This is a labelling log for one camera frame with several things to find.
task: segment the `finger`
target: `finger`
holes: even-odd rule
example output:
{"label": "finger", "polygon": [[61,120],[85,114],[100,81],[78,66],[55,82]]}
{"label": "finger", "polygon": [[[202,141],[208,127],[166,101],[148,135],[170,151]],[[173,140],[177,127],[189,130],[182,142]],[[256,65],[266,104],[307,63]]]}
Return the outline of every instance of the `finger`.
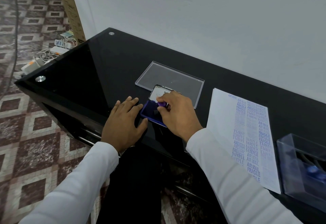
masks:
{"label": "finger", "polygon": [[167,102],[169,104],[173,104],[174,103],[174,99],[175,99],[175,95],[170,92],[170,93],[165,93],[163,94],[161,97],[157,97],[156,100],[158,102]]}
{"label": "finger", "polygon": [[165,107],[162,107],[162,106],[159,106],[157,108],[157,110],[160,112],[160,114],[162,116],[162,119],[163,119],[163,123],[165,124],[165,122],[167,121],[168,116],[169,116],[168,110]]}
{"label": "finger", "polygon": [[120,105],[120,100],[118,100],[116,102],[116,104],[114,105],[114,107],[112,108],[110,116],[113,115],[117,111],[119,105]]}
{"label": "finger", "polygon": [[138,137],[138,139],[141,138],[141,136],[143,135],[143,133],[147,129],[147,125],[148,125],[148,119],[144,118],[143,121],[140,123],[140,125],[138,125],[138,128],[137,128],[137,137]]}
{"label": "finger", "polygon": [[126,103],[128,103],[131,99],[132,99],[131,96],[129,96],[128,98],[126,98],[126,100],[125,100],[124,102],[122,102],[122,103],[119,105],[117,111],[121,111],[121,109],[124,107],[124,105],[125,105]]}
{"label": "finger", "polygon": [[129,113],[131,114],[132,117],[136,118],[138,112],[141,110],[142,107],[143,107],[143,104],[139,104],[137,106],[134,106],[134,107],[131,108]]}
{"label": "finger", "polygon": [[135,104],[137,104],[138,101],[139,101],[138,98],[134,98],[133,100],[126,102],[121,110],[127,113]]}

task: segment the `purple stamp handle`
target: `purple stamp handle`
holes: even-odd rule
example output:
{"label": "purple stamp handle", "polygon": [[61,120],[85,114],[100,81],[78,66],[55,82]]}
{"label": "purple stamp handle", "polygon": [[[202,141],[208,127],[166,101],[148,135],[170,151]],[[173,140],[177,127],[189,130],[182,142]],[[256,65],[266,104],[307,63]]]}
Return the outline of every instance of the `purple stamp handle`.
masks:
{"label": "purple stamp handle", "polygon": [[158,102],[157,104],[158,104],[158,106],[163,106],[163,107],[166,107],[168,105],[168,103],[166,103],[165,101],[164,102]]}

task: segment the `hand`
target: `hand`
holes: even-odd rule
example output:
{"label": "hand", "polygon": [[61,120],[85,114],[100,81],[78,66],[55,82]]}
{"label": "hand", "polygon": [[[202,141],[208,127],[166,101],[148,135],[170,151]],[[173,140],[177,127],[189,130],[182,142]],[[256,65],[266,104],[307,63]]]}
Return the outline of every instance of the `hand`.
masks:
{"label": "hand", "polygon": [[118,152],[134,145],[147,129],[147,118],[135,127],[135,118],[143,107],[142,104],[134,106],[137,102],[138,98],[131,100],[130,96],[122,103],[118,100],[104,125],[101,141],[111,144]]}
{"label": "hand", "polygon": [[158,107],[157,110],[168,129],[185,142],[188,142],[193,134],[203,128],[199,123],[190,98],[172,91],[157,97],[156,100],[169,103],[170,110],[165,107]]}

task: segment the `black pants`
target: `black pants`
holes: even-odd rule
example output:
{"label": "black pants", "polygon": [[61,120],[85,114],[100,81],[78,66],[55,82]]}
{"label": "black pants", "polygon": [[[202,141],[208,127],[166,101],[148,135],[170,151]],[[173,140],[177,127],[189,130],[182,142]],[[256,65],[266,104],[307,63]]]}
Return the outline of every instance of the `black pants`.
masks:
{"label": "black pants", "polygon": [[142,147],[128,148],[110,175],[97,224],[161,223],[160,161]]}

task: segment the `black glass table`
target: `black glass table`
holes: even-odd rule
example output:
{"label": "black glass table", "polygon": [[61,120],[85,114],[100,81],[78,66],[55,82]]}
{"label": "black glass table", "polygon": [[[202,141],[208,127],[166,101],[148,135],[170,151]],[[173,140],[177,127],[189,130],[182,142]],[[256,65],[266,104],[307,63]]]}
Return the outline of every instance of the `black glass table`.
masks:
{"label": "black glass table", "polygon": [[[113,28],[52,60],[16,84],[68,135],[92,146],[100,140],[102,128],[117,100],[129,95],[138,97],[142,104],[148,100],[150,92],[136,86],[135,81],[152,61],[205,80],[195,109],[203,127],[206,127],[213,88],[218,88],[268,107],[274,144],[277,139],[294,133],[326,145],[323,136],[326,104]],[[36,81],[39,76],[44,76],[45,80]],[[199,183],[190,194],[217,204],[205,176],[185,152],[180,138],[162,126],[149,123],[139,143],[178,166],[196,172]],[[324,222],[325,213],[284,194],[271,194],[301,220]]]}

